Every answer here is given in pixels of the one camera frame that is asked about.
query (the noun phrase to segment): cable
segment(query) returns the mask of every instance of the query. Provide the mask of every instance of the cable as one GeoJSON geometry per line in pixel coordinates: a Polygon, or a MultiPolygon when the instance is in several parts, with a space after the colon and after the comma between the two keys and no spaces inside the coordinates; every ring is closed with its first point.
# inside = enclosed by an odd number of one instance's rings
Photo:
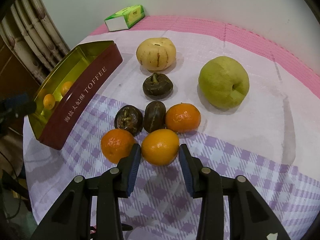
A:
{"type": "MultiPolygon", "coordinates": [[[[0,154],[1,154],[1,155],[7,160],[7,162],[10,164],[11,168],[13,169],[14,175],[16,176],[16,180],[17,180],[17,182],[19,182],[17,173],[16,173],[13,165],[11,164],[11,162],[8,160],[8,158],[7,158],[1,151],[0,151],[0,154]]],[[[17,209],[16,213],[15,213],[13,216],[7,217],[6,219],[7,219],[7,220],[10,220],[10,219],[15,218],[15,217],[18,215],[19,211],[20,211],[20,207],[21,207],[21,195],[19,195],[19,205],[18,205],[18,209],[17,209]]]]}

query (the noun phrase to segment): curtain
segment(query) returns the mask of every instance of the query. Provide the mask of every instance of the curtain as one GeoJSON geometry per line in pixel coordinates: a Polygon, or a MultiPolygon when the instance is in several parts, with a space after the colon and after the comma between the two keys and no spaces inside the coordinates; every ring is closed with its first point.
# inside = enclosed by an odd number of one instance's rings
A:
{"type": "Polygon", "coordinates": [[[0,35],[39,83],[69,52],[41,0],[16,0],[0,23],[0,35]]]}

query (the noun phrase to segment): mandarin orange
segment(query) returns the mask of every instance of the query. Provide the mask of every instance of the mandarin orange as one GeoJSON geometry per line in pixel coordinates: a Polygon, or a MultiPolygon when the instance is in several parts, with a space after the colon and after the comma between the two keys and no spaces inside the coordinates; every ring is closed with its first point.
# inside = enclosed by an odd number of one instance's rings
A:
{"type": "Polygon", "coordinates": [[[68,92],[68,90],[71,88],[72,85],[73,85],[72,81],[67,81],[62,84],[60,92],[63,97],[65,96],[65,94],[68,92]]]}
{"type": "Polygon", "coordinates": [[[148,134],[141,144],[141,154],[152,165],[169,165],[178,155],[179,137],[169,129],[148,134]]]}
{"type": "Polygon", "coordinates": [[[121,158],[129,156],[134,143],[135,139],[131,133],[113,129],[101,138],[101,150],[110,162],[117,164],[121,158]]]}
{"type": "Polygon", "coordinates": [[[43,99],[44,108],[51,110],[52,108],[54,108],[55,104],[56,104],[56,100],[53,94],[47,94],[44,96],[44,99],[43,99]]]}
{"type": "Polygon", "coordinates": [[[165,115],[165,124],[174,132],[196,130],[201,122],[199,110],[192,104],[181,103],[169,108],[165,115]]]}

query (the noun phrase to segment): wooden cabinet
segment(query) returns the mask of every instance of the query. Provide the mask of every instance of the wooden cabinet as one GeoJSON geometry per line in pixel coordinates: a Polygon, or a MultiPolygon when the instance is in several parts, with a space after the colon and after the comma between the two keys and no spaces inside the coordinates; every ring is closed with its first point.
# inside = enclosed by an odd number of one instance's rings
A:
{"type": "MultiPolygon", "coordinates": [[[[27,92],[30,99],[40,84],[10,51],[0,36],[0,98],[9,98],[27,92]]],[[[15,121],[11,128],[22,134],[23,118],[15,121]]]]}

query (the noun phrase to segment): green tissue box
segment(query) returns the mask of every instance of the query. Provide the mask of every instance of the green tissue box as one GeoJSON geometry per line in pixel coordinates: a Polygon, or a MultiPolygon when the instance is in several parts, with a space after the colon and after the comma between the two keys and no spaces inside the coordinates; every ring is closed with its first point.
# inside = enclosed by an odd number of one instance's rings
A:
{"type": "Polygon", "coordinates": [[[145,16],[142,5],[124,8],[104,20],[110,32],[127,30],[145,16]]]}

